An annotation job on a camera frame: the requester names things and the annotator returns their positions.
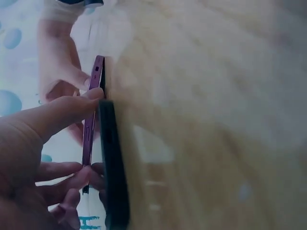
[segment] sleeve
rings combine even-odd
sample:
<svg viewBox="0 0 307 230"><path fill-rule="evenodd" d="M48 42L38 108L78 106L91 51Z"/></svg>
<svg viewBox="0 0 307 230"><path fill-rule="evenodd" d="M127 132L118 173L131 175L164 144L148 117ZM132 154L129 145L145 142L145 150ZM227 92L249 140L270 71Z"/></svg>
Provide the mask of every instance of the sleeve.
<svg viewBox="0 0 307 230"><path fill-rule="evenodd" d="M84 11L84 2L67 4L59 0L44 0L40 19L75 23Z"/></svg>

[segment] wooden table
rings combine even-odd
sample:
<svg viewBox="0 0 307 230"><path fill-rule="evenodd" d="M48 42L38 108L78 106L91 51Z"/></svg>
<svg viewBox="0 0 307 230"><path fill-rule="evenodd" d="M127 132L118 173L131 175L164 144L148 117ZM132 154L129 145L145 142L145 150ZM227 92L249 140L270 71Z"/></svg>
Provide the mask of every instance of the wooden table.
<svg viewBox="0 0 307 230"><path fill-rule="evenodd" d="M109 56L130 229L307 228L306 6L124 0L96 14L81 60Z"/></svg>

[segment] finger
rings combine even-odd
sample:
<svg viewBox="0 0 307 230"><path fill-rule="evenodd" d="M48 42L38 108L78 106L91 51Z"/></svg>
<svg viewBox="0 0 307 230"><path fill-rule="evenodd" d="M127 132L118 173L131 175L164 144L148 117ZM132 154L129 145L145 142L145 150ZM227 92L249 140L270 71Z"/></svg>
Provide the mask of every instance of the finger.
<svg viewBox="0 0 307 230"><path fill-rule="evenodd" d="M23 110L7 119L18 119L34 130L46 143L51 136L71 124L81 122L95 111L99 99L103 98L101 88L95 88L83 96L64 96L37 108Z"/></svg>
<svg viewBox="0 0 307 230"><path fill-rule="evenodd" d="M77 209L75 208L68 208L65 213L64 221L68 223L73 229L79 230L80 229L80 220L78 217Z"/></svg>
<svg viewBox="0 0 307 230"><path fill-rule="evenodd" d="M74 176L55 185L39 186L38 190L48 206L61 203L70 189L80 190L89 183L90 167L84 167Z"/></svg>
<svg viewBox="0 0 307 230"><path fill-rule="evenodd" d="M63 67L61 80L72 84L77 89L87 90L90 82L90 76L71 64Z"/></svg>
<svg viewBox="0 0 307 230"><path fill-rule="evenodd" d="M56 178L69 176L80 171L81 169L82 165L77 162L41 162L35 177L35 181L51 181Z"/></svg>
<svg viewBox="0 0 307 230"><path fill-rule="evenodd" d="M67 192L64 201L60 204L60 206L65 210L68 208L77 208L79 202L80 202L79 190L73 188Z"/></svg>
<svg viewBox="0 0 307 230"><path fill-rule="evenodd" d="M61 222L64 220L66 211L69 208L77 208L77 205L80 202L80 193L76 189L70 189L66 194L64 201L56 206L54 209L50 211L50 213L54 216L54 218Z"/></svg>
<svg viewBox="0 0 307 230"><path fill-rule="evenodd" d="M67 127L68 132L71 134L72 138L77 141L77 143L82 146L83 143L83 127L82 122L75 123Z"/></svg>
<svg viewBox="0 0 307 230"><path fill-rule="evenodd" d="M97 163L92 164L91 168L99 175L105 174L105 167L102 162L97 162Z"/></svg>
<svg viewBox="0 0 307 230"><path fill-rule="evenodd" d="M80 221L76 210L79 202L79 191L76 189L70 189L66 194L64 201L55 207L51 213L58 222L67 222L72 228L79 229Z"/></svg>
<svg viewBox="0 0 307 230"><path fill-rule="evenodd" d="M105 180L102 176L98 175L96 172L91 171L90 173L90 185L100 191L105 189Z"/></svg>

